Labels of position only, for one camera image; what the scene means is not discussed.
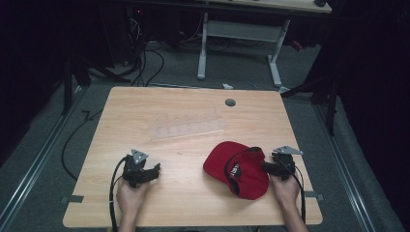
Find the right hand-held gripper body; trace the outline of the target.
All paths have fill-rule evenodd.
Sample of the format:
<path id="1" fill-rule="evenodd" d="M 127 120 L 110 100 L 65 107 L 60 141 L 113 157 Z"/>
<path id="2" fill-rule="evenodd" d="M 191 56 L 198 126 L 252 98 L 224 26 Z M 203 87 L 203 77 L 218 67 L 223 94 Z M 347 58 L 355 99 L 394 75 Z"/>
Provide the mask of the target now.
<path id="1" fill-rule="evenodd" d="M 272 153 L 274 164 L 271 174 L 280 177 L 283 181 L 287 180 L 296 171 L 293 156 L 301 156 L 303 153 L 303 151 L 290 146 L 282 146 L 274 149 Z"/>

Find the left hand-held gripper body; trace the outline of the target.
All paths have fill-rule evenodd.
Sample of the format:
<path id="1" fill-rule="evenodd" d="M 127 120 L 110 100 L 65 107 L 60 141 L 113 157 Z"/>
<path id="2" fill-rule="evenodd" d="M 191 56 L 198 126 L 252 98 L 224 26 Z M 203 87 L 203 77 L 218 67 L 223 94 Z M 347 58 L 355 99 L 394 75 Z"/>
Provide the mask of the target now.
<path id="1" fill-rule="evenodd" d="M 132 188 L 138 189 L 146 182 L 147 173 L 144 167 L 148 155 L 136 149 L 131 149 L 131 152 L 130 155 L 126 155 L 122 177 Z"/>

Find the red baseball cap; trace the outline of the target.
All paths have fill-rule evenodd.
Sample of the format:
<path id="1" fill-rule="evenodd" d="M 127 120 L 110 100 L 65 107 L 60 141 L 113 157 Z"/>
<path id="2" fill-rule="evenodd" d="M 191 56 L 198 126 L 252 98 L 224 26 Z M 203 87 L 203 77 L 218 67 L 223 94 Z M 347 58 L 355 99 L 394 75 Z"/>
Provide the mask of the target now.
<path id="1" fill-rule="evenodd" d="M 255 200 L 269 187 L 268 174 L 262 168 L 264 161 L 265 155 L 259 147 L 223 141 L 205 159 L 203 169 L 239 198 Z"/>

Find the person's right hand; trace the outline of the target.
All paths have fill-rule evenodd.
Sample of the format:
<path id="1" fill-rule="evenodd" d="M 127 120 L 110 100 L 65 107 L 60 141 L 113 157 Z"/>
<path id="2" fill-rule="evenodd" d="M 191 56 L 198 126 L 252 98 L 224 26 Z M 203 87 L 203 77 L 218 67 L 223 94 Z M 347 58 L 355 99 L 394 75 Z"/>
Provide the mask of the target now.
<path id="1" fill-rule="evenodd" d="M 271 175 L 275 197 L 284 212 L 298 211 L 297 197 L 300 187 L 294 178 L 283 181 L 280 177 Z"/>

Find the person's left hand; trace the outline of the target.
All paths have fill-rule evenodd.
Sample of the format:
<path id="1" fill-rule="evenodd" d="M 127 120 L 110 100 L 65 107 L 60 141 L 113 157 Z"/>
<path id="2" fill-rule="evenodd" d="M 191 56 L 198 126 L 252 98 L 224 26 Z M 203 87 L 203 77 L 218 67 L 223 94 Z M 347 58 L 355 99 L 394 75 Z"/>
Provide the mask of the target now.
<path id="1" fill-rule="evenodd" d="M 132 188 L 128 181 L 119 180 L 116 196 L 124 218 L 138 215 L 148 187 L 149 183 L 144 183 L 139 188 Z"/>

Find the black metal stand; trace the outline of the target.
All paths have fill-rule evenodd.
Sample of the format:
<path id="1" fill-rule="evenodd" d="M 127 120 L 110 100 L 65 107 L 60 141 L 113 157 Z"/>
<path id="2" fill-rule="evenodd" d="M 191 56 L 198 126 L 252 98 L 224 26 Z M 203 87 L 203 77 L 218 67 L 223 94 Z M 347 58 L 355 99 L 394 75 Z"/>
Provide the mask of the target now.
<path id="1" fill-rule="evenodd" d="M 325 127 L 330 135 L 335 135 L 334 119 L 337 113 L 337 87 L 338 80 L 335 76 L 323 76 L 303 83 L 295 88 L 281 93 L 283 98 L 294 96 L 298 93 L 311 92 L 310 101 L 312 104 L 327 104 L 325 114 Z"/>
<path id="2" fill-rule="evenodd" d="M 103 77 L 118 82 L 127 82 L 120 74 L 114 73 L 107 68 L 92 62 L 82 56 L 71 56 L 64 63 L 64 107 L 62 114 L 66 115 L 73 106 L 73 79 L 80 87 L 88 88 L 91 85 L 91 77 L 88 71 L 94 69 Z"/>

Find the dark computer tower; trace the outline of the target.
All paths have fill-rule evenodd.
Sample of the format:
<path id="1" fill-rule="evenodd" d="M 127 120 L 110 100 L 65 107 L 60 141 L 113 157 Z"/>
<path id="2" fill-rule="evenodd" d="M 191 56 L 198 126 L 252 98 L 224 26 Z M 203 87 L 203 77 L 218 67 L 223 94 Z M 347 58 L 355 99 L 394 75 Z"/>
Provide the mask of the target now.
<path id="1" fill-rule="evenodd" d="M 142 37 L 135 8 L 103 4 L 100 11 L 113 64 L 133 64 Z"/>

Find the desk with grey metal legs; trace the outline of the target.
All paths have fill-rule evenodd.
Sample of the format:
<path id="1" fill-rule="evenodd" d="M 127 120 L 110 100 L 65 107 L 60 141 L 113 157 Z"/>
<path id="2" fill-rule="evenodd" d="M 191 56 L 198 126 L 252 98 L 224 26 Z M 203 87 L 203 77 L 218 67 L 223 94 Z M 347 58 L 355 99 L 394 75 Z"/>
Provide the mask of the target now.
<path id="1" fill-rule="evenodd" d="M 329 15 L 332 12 L 327 0 L 204 0 L 206 7 L 212 4 L 227 6 L 255 7 L 257 10 L 275 10 L 280 13 L 302 13 L 313 15 Z M 267 62 L 274 85 L 281 87 L 277 59 L 284 42 L 291 19 L 287 16 L 281 25 L 264 25 L 250 22 L 234 22 L 232 19 L 209 19 L 208 14 L 202 16 L 201 51 L 199 54 L 197 78 L 206 76 L 207 42 L 210 37 L 239 39 L 246 41 L 274 43 L 276 46 Z"/>

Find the metal floor rail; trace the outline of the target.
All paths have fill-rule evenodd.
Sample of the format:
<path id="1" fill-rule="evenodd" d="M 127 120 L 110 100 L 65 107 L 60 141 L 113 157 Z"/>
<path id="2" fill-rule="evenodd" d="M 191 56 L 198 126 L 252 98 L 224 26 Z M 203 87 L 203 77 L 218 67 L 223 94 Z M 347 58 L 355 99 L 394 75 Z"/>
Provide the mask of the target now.
<path id="1" fill-rule="evenodd" d="M 330 144 L 332 155 L 335 160 L 337 173 L 362 231 L 375 232 L 374 224 L 369 216 L 362 195 L 360 194 L 354 179 L 352 178 L 348 165 L 343 158 L 342 152 L 337 144 L 337 140 L 333 135 L 331 135 L 331 131 L 328 129 L 325 110 L 319 105 L 314 105 L 312 108 L 320 122 L 322 130 L 326 134 L 326 138 Z"/>
<path id="2" fill-rule="evenodd" d="M 28 131 L 0 168 L 0 232 L 7 232 L 26 197 L 41 175 L 73 109 L 87 91 L 75 87 L 73 100 L 64 108 L 64 88 L 59 88 L 30 123 Z"/>

